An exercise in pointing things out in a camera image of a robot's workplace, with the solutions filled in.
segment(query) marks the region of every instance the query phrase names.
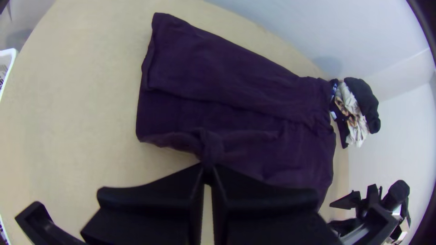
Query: beige carpet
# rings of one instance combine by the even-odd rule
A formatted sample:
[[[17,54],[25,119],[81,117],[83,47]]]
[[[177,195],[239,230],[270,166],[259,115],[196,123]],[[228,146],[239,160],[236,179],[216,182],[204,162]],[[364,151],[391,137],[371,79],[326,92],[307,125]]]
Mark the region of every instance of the beige carpet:
[[[30,244],[14,217],[35,200],[57,225],[80,237],[99,208],[98,188],[142,185],[197,162],[191,154],[140,143],[135,135],[140,66],[156,11],[300,76],[323,77],[275,35],[199,0],[57,0],[24,45],[0,102],[0,213],[13,245]],[[338,149],[326,203],[347,190],[346,160]],[[213,240],[209,204],[203,244]],[[337,215],[325,206],[321,214]]]

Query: white fabric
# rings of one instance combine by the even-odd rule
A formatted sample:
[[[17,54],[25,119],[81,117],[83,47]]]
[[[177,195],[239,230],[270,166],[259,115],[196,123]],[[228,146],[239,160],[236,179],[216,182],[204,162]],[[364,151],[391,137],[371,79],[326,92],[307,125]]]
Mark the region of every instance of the white fabric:
[[[361,147],[367,135],[369,129],[365,116],[362,115],[359,105],[353,93],[344,82],[339,82],[337,87],[336,96],[340,96],[344,102],[345,108],[355,117],[355,123],[348,120],[347,125],[350,130],[350,134],[347,136],[345,142],[348,144],[355,144],[357,147]]]

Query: laundry basket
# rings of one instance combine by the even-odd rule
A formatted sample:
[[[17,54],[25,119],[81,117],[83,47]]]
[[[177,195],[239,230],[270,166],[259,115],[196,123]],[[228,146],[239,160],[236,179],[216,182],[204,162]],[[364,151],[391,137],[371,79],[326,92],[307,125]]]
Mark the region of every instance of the laundry basket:
[[[17,53],[16,49],[0,50],[0,101]]]

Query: clothing pile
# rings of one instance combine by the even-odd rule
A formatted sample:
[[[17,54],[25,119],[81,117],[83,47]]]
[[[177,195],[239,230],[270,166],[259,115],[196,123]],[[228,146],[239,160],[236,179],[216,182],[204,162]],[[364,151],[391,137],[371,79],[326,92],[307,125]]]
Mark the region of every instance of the clothing pile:
[[[330,111],[339,129],[342,148],[348,144],[360,147],[369,133],[380,130],[378,100],[362,79],[334,79],[330,83],[333,87]]]
[[[156,13],[142,64],[136,134],[270,185],[333,179],[330,83],[284,67],[172,15]]]

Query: purple cloth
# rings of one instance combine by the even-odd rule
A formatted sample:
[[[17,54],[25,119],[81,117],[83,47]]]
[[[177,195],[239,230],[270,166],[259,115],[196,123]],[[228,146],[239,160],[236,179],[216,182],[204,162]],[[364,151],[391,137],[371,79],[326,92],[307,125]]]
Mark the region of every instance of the purple cloth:
[[[142,64],[136,134],[265,183],[311,187],[325,198],[336,136],[330,84],[155,13]]]

